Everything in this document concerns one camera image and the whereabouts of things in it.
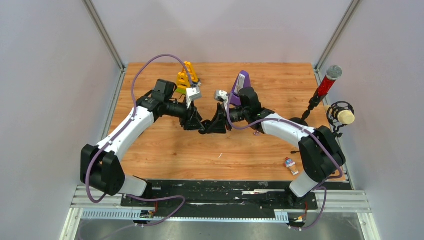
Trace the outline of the yellow toy block tower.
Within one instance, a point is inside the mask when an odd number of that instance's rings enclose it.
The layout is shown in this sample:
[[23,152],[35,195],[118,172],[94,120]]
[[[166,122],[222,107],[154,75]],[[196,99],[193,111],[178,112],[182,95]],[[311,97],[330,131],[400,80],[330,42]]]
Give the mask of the yellow toy block tower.
[[191,87],[189,77],[185,72],[179,72],[176,78],[176,92],[180,94],[186,94],[187,88]]

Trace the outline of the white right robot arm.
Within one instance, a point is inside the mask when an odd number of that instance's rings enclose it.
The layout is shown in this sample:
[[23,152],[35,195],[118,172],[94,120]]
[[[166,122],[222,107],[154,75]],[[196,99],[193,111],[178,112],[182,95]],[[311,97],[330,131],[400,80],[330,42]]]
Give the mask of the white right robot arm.
[[262,106],[252,87],[242,88],[238,93],[240,105],[235,107],[231,107],[233,93],[224,90],[214,93],[219,104],[213,120],[205,123],[206,133],[217,133],[216,127],[230,131],[236,129],[234,123],[246,121],[249,128],[296,147],[300,151],[303,172],[290,183],[289,192],[285,195],[290,208],[301,207],[306,201],[305,195],[333,178],[335,173],[343,176],[341,167],[346,163],[346,157],[328,127],[314,128],[281,117]]

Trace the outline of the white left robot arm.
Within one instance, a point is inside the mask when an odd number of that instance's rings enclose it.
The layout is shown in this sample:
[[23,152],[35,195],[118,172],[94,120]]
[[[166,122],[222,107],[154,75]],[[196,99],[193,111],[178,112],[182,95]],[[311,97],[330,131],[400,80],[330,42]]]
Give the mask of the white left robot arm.
[[183,102],[172,99],[175,83],[158,79],[155,87],[141,96],[126,119],[106,138],[81,150],[80,179],[88,187],[106,195],[132,195],[140,206],[149,206],[153,193],[145,179],[124,173],[121,160],[138,137],[160,117],[179,118],[185,131],[204,130],[202,117],[194,105],[202,94],[198,86],[189,87]]

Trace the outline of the purple metronome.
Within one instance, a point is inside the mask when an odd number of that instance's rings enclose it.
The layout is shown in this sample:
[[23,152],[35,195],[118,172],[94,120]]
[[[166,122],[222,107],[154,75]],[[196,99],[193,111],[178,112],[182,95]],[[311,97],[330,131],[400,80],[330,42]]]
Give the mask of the purple metronome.
[[239,91],[243,88],[251,87],[250,75],[247,71],[242,70],[237,75],[237,78],[231,89],[232,97],[229,103],[233,106],[240,106],[241,100],[239,96]]

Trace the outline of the red microphone on stand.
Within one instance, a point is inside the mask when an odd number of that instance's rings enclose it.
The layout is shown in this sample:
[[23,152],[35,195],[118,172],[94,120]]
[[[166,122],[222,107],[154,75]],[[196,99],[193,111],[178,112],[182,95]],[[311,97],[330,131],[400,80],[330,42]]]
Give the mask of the red microphone on stand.
[[310,116],[312,110],[314,110],[327,96],[334,83],[342,76],[342,74],[343,70],[339,65],[330,66],[313,97],[309,100],[307,110],[301,117],[293,117],[289,120],[300,125],[308,126],[306,119]]

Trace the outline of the yellow toy block on car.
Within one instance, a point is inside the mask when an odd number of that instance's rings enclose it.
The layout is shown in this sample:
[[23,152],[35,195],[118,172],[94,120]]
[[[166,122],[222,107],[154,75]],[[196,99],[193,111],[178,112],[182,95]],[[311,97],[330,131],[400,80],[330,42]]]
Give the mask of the yellow toy block on car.
[[182,73],[184,74],[184,85],[186,87],[190,86],[190,82],[194,85],[201,86],[201,80],[198,78],[196,71],[191,62],[184,61],[184,66],[182,69]]

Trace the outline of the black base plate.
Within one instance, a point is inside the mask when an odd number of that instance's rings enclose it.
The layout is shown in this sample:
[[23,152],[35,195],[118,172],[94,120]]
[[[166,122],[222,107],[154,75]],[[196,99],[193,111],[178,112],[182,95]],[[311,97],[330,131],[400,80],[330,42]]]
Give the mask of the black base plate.
[[275,210],[318,210],[315,193],[289,196],[289,185],[290,181],[152,179],[144,197],[185,197],[175,217],[260,219],[273,218]]

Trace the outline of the small toy figure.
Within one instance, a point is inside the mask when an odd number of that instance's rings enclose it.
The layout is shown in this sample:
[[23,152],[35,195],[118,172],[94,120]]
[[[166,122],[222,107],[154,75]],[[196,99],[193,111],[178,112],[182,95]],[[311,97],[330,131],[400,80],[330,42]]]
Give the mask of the small toy figure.
[[292,173],[293,176],[299,174],[296,163],[289,157],[286,157],[284,160],[284,165]]

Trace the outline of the beige microphone in shock mount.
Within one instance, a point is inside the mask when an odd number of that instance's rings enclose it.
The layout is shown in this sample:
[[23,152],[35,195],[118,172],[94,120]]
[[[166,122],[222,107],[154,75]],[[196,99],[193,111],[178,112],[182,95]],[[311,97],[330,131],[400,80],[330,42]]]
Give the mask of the beige microphone in shock mount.
[[325,105],[326,118],[332,127],[332,134],[336,138],[341,138],[343,133],[340,129],[354,123],[355,110],[353,106],[346,101],[337,101],[331,105]]

